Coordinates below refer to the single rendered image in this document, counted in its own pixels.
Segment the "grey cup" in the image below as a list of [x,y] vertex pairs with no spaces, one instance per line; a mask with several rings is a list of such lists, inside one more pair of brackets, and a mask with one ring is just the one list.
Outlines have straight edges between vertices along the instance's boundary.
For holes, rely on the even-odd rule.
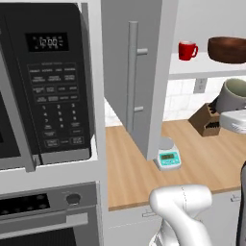
[[246,109],[246,81],[241,79],[228,79],[222,85],[217,98],[216,110],[239,111]]

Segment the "brown wooden bowl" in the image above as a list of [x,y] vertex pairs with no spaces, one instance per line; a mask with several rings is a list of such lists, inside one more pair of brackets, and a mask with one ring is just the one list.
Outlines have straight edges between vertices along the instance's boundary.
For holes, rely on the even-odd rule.
[[208,54],[216,62],[245,63],[246,38],[210,37],[208,40]]

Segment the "teal kitchen scale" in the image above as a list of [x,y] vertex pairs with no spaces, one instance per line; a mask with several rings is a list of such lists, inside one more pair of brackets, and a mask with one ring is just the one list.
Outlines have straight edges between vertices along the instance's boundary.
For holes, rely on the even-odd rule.
[[172,138],[167,136],[160,138],[159,150],[154,158],[154,163],[160,171],[179,169],[181,167],[181,155]]

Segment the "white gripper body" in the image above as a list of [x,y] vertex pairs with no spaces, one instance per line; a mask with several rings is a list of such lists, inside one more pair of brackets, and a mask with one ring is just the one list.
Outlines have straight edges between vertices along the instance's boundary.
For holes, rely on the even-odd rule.
[[246,110],[222,112],[219,124],[228,131],[246,135]]

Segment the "black microwave oven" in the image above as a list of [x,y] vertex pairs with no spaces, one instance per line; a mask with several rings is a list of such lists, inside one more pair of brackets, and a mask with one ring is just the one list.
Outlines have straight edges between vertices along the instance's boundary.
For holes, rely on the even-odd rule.
[[[37,166],[90,159],[89,47],[77,4],[0,3],[0,49]],[[0,92],[0,170],[19,156]]]

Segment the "white tall appliance cabinet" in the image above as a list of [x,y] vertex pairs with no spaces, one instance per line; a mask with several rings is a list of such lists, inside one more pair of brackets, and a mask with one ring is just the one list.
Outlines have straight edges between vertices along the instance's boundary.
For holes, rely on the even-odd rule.
[[0,3],[75,3],[86,24],[91,98],[93,107],[93,136],[88,160],[39,165],[34,172],[23,168],[0,170],[0,195],[63,185],[96,183],[97,219],[100,246],[106,246],[108,181],[104,123],[104,78],[102,55],[102,26],[100,0],[0,0]]

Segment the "grey cabinet door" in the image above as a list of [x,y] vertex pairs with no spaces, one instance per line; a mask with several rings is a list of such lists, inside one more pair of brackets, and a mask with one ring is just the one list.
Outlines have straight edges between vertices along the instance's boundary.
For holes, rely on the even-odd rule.
[[105,97],[126,128],[129,22],[138,22],[135,106],[130,134],[147,160],[159,150],[179,0],[102,0]]

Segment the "white cabinet shelf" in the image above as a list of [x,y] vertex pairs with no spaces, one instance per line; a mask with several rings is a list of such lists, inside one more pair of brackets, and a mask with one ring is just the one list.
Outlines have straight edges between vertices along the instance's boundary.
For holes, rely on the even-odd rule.
[[181,61],[177,53],[171,56],[169,80],[246,76],[246,63],[230,64],[213,61],[206,52],[190,61]]

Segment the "grey wall outlet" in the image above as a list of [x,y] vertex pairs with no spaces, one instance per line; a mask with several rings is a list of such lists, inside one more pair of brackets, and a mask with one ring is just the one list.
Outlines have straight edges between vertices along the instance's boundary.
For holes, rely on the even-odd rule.
[[193,93],[194,94],[196,94],[196,93],[204,93],[205,90],[206,90],[207,81],[208,81],[207,78],[196,79]]

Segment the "brown wooden knife block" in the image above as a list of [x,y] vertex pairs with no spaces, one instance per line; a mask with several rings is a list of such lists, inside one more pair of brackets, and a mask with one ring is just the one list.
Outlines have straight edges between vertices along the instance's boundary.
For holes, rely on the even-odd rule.
[[214,104],[206,103],[188,119],[188,122],[200,136],[214,136],[220,132],[219,116]]

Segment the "white drawer front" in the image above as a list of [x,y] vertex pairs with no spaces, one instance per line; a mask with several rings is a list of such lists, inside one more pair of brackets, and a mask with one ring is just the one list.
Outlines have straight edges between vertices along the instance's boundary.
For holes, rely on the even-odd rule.
[[149,246],[160,229],[159,216],[143,217],[149,206],[109,212],[109,238],[106,246]]
[[197,216],[206,226],[212,246],[235,246],[240,202],[231,201],[233,194],[241,196],[239,190],[213,194],[211,207]]

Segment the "stainless steel oven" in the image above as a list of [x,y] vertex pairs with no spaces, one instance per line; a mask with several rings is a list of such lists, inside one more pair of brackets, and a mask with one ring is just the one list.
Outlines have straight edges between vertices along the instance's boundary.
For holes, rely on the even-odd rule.
[[[66,197],[77,193],[79,205],[69,206]],[[64,211],[66,215],[87,213],[88,224],[38,234],[0,239],[0,246],[100,246],[96,183],[35,189],[0,195],[0,221]]]

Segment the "red mug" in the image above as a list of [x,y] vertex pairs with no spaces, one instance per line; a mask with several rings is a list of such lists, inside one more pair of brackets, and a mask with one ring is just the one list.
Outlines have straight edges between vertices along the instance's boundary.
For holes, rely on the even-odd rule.
[[180,41],[179,42],[179,59],[181,61],[190,61],[198,54],[198,46],[195,42]]

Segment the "black oven knob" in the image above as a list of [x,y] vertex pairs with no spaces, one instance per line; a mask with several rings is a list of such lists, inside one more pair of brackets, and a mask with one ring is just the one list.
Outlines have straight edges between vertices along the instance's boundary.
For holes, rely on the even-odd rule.
[[69,194],[66,197],[66,202],[69,206],[79,205],[81,201],[81,196],[77,193]]

